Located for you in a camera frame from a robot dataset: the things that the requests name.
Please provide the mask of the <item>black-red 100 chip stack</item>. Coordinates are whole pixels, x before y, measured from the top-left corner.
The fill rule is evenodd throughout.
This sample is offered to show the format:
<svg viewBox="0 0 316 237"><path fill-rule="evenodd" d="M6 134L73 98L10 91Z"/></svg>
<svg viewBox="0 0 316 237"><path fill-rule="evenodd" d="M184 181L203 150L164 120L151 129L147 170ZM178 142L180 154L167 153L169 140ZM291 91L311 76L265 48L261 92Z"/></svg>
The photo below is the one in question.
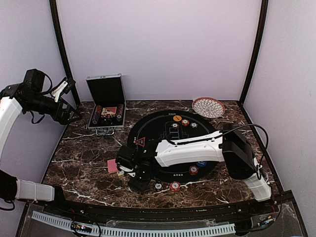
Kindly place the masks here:
<svg viewBox="0 0 316 237"><path fill-rule="evenodd" d="M162 189L162 184L161 183L155 183L155 189L156 190Z"/></svg>

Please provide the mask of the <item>red card deck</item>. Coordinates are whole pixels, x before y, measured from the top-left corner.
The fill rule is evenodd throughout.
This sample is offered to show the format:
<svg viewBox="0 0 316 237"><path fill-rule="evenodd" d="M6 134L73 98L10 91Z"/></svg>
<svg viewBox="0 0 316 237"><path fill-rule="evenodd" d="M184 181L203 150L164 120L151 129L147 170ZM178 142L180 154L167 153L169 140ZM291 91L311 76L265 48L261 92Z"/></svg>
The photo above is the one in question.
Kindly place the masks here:
<svg viewBox="0 0 316 237"><path fill-rule="evenodd" d="M111 159L107 161L107 168L109 173L116 173L118 172L117 163L115 159Z"/></svg>

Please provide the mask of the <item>red-gold 5 chip stack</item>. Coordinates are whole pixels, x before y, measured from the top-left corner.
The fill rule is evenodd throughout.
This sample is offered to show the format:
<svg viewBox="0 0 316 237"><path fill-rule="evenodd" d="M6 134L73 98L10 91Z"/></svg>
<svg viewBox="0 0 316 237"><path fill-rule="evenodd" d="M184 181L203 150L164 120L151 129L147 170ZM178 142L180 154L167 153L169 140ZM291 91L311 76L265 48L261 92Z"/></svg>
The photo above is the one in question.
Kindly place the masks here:
<svg viewBox="0 0 316 237"><path fill-rule="evenodd" d="M170 185L169 185L169 188L171 191L173 192L178 192L181 188L181 184L179 182L172 182Z"/></svg>

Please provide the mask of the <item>red triangular all-in marker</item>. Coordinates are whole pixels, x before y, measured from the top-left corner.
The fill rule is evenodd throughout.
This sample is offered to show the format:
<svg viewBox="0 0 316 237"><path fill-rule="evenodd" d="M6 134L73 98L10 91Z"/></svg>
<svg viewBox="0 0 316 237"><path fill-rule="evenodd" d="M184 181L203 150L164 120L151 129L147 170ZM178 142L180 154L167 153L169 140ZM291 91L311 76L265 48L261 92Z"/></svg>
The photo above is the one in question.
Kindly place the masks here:
<svg viewBox="0 0 316 237"><path fill-rule="evenodd" d="M146 138L143 137L143 138L140 138L138 140L135 140L134 141L134 144L138 145L138 146L141 146L141 147L144 147L145 146L145 140Z"/></svg>

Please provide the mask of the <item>red chips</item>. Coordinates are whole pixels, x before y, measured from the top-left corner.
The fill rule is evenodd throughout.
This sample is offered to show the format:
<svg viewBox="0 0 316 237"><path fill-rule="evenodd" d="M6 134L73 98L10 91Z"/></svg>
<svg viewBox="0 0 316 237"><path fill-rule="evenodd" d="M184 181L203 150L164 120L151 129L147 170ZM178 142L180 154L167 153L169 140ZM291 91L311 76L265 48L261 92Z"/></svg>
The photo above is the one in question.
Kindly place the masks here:
<svg viewBox="0 0 316 237"><path fill-rule="evenodd" d="M182 125L183 126L188 126L190 124L190 122L187 119L183 119L182 120Z"/></svg>
<svg viewBox="0 0 316 237"><path fill-rule="evenodd" d="M191 174L191 175L197 175L198 174L198 167L197 166L190 166L190 168L189 168L189 173Z"/></svg>

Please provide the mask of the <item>blue small blind button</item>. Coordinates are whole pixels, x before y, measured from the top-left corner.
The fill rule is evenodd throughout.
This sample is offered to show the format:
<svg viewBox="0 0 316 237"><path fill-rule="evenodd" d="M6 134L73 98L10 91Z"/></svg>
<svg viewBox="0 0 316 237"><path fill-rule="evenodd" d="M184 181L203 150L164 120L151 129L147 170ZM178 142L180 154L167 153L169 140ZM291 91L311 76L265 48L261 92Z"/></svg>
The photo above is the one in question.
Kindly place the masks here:
<svg viewBox="0 0 316 237"><path fill-rule="evenodd" d="M198 167L206 167L207 162L206 162L206 161L199 161L199 162L196 163L196 165L197 165Z"/></svg>

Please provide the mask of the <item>100 chips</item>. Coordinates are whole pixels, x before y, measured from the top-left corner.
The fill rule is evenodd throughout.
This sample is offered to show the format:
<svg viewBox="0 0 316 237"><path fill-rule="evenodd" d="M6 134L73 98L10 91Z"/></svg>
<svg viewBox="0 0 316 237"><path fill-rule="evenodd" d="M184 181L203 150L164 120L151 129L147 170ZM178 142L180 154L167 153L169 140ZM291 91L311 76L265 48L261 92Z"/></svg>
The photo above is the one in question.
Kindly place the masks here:
<svg viewBox="0 0 316 237"><path fill-rule="evenodd" d="M173 123L173 124L172 124L172 128L178 129L178 127L179 127L179 124L177 124L177 123Z"/></svg>

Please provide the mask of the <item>orange big blind button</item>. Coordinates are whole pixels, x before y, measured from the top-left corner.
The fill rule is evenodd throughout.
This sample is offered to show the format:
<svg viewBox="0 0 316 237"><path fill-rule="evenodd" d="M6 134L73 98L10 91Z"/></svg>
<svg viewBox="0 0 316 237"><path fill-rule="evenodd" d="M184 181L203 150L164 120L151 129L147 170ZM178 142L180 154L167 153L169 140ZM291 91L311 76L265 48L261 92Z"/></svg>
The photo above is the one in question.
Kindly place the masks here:
<svg viewBox="0 0 316 237"><path fill-rule="evenodd" d="M174 120L175 122L179 122L179 121L182 120L182 117L179 116L179 115L175 115L175 116L173 117L173 120Z"/></svg>

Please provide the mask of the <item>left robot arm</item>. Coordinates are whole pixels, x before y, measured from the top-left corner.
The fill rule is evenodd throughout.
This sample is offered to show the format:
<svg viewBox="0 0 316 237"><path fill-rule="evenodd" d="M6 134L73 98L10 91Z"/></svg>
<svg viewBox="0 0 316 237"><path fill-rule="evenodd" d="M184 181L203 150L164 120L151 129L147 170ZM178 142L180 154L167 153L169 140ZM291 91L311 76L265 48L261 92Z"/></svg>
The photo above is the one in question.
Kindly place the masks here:
<svg viewBox="0 0 316 237"><path fill-rule="evenodd" d="M63 98L75 87L72 78L64 78L57 86L43 90L47 74L37 69L27 70L22 83L7 86L0 93L0 147L3 149L9 133L20 114L37 112L42 116L50 115L61 125L67 125L82 118L81 114ZM66 215L70 205L56 196L55 188L50 185L25 181L0 173L0 197L5 202L16 199L46 201L59 215Z"/></svg>

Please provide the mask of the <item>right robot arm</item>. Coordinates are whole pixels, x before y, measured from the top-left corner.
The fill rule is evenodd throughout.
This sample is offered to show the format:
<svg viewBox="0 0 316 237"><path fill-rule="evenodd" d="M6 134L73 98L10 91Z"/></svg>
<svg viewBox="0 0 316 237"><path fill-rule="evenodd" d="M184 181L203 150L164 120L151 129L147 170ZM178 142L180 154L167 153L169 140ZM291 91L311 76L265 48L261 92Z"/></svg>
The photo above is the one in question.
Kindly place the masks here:
<svg viewBox="0 0 316 237"><path fill-rule="evenodd" d="M116 157L118 170L131 176L129 185L143 191L163 169L189 164L188 173L199 175L197 162L224 162L231 178L242 180L256 200L252 210L263 214L271 206L272 188L262 171L261 162L252 151L250 143L230 124L224 131L180 140L151 140L140 148L122 146Z"/></svg>

